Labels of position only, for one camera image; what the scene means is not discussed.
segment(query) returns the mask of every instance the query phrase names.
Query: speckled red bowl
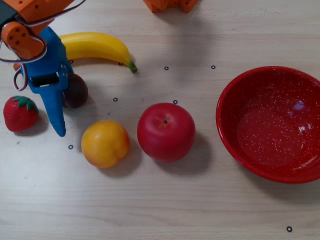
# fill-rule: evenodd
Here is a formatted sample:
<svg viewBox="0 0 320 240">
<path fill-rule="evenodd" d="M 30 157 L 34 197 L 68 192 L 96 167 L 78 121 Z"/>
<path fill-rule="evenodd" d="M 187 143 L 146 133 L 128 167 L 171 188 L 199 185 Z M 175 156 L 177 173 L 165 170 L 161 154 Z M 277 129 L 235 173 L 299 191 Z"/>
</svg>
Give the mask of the speckled red bowl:
<svg viewBox="0 0 320 240">
<path fill-rule="evenodd" d="M 260 67 L 224 89 L 216 111 L 227 150 L 253 173 L 281 183 L 320 178 L 320 82 L 282 66 Z"/>
</svg>

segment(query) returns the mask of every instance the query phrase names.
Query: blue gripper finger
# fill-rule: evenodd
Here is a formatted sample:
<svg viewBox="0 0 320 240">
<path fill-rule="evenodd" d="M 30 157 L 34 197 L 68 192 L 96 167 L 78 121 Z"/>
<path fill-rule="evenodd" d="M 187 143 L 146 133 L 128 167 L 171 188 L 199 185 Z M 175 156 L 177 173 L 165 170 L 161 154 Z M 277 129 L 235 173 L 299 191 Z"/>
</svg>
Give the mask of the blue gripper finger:
<svg viewBox="0 0 320 240">
<path fill-rule="evenodd" d="M 62 91 L 52 91 L 51 89 L 48 93 L 40 93 L 40 96 L 52 127 L 60 137 L 64 137 L 66 135 L 66 123 L 62 106 Z"/>
</svg>

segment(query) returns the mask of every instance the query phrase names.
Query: plastic fruit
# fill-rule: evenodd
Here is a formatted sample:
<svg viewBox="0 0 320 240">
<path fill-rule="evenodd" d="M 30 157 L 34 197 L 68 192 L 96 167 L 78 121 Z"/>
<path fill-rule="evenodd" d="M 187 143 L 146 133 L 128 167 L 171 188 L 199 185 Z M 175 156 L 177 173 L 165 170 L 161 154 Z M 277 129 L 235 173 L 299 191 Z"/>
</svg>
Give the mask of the plastic fruit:
<svg viewBox="0 0 320 240">
<path fill-rule="evenodd" d="M 130 138 L 119 123 L 98 121 L 83 134 L 81 149 L 89 163 L 98 168 L 109 168 L 128 153 Z"/>
<path fill-rule="evenodd" d="M 175 162 L 191 150 L 196 126 L 192 116 L 181 106 L 158 103 L 142 114 L 137 137 L 142 150 L 160 162 Z"/>
<path fill-rule="evenodd" d="M 65 107 L 79 108 L 88 99 L 88 87 L 85 81 L 77 74 L 69 74 L 68 88 L 62 92 L 62 102 Z"/>
<path fill-rule="evenodd" d="M 39 118 L 39 110 L 34 101 L 26 96 L 13 96 L 5 103 L 4 122 L 11 132 L 30 128 Z"/>
<path fill-rule="evenodd" d="M 138 69 L 126 45 L 114 36 L 98 32 L 79 32 L 60 37 L 69 60 L 103 58 L 127 65 L 135 73 Z"/>
</svg>

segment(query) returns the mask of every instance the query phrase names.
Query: banana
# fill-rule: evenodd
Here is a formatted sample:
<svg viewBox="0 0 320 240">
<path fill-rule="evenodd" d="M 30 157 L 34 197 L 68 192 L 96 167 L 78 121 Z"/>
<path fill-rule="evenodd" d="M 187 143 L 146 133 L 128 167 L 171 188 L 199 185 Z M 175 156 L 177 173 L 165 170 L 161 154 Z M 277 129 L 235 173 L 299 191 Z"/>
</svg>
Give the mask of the banana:
<svg viewBox="0 0 320 240">
<path fill-rule="evenodd" d="M 138 69 L 126 45 L 114 36 L 98 32 L 79 32 L 60 37 L 69 60 L 82 58 L 110 59 L 127 65 L 135 73 Z"/>
</svg>

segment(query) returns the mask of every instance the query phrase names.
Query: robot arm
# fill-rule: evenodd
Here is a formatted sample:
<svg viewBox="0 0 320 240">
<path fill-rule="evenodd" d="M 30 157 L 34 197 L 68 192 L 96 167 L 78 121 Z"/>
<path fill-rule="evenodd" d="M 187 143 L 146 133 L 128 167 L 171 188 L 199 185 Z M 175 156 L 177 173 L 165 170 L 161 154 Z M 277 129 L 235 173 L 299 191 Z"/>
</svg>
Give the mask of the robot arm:
<svg viewBox="0 0 320 240">
<path fill-rule="evenodd" d="M 74 0 L 0 0 L 0 7 L 6 5 L 7 9 L 17 13 L 14 21 L 9 16 L 11 21 L 7 20 L 8 23 L 2 27 L 1 38 L 21 58 L 35 58 L 45 48 L 38 33 L 56 17 L 77 8 L 85 1 L 64 11 Z"/>
</svg>

